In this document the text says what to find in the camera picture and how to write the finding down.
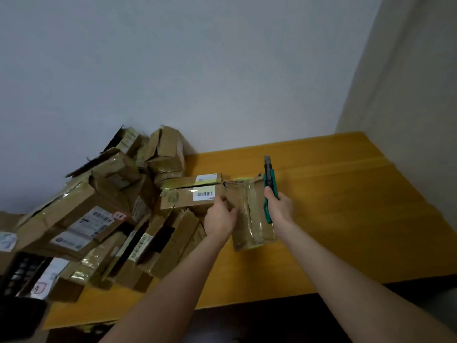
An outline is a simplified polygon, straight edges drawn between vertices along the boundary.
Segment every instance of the forearm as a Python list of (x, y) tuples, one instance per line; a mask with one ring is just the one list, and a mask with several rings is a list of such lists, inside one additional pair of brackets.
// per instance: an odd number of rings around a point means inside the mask
[(207, 236), (104, 337), (102, 343), (176, 342), (183, 335), (225, 241)]
[(354, 342), (454, 342), (447, 327), (320, 245), (294, 223), (283, 242)]

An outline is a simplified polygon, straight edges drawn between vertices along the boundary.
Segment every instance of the green utility knife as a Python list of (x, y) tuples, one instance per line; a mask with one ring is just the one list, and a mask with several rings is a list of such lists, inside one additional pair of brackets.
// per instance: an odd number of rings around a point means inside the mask
[[(278, 198), (278, 189), (276, 188), (276, 178), (275, 171), (271, 167), (271, 159), (268, 155), (265, 155), (265, 174), (263, 175), (263, 186), (270, 187), (271, 190), (275, 193), (276, 198)], [(266, 222), (271, 224), (270, 211), (268, 210), (268, 200), (265, 198), (265, 203), (263, 204), (263, 211), (265, 213)]]

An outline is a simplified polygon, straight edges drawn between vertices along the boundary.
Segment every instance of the person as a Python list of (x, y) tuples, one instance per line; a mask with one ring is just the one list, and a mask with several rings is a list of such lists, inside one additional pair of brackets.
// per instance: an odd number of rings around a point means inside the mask
[[(454, 333), (425, 311), (353, 268), (303, 231), (292, 202), (265, 188), (275, 233), (306, 273), (353, 342), (457, 342)], [(214, 198), (206, 238), (123, 317), (102, 343), (178, 342), (186, 331), (206, 279), (228, 241), (238, 208)]]

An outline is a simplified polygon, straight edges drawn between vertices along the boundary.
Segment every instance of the person's right arm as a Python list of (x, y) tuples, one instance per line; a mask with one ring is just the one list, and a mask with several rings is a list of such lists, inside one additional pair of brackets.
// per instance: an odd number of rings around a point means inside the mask
[(265, 188), (275, 233), (353, 342), (457, 342), (425, 311), (338, 258), (292, 219), (292, 202)]

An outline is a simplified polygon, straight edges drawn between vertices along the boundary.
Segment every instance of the table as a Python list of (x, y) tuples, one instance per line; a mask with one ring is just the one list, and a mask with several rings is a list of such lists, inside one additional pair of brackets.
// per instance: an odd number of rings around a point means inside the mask
[[(457, 273), (455, 232), (361, 132), (189, 155), (187, 174), (249, 177), (263, 172), (264, 155), (296, 222), (366, 275), (389, 283)], [(313, 292), (281, 242), (235, 253), (229, 240), (197, 308)], [(43, 329), (116, 320), (141, 297), (86, 287), (77, 303), (54, 303)]]

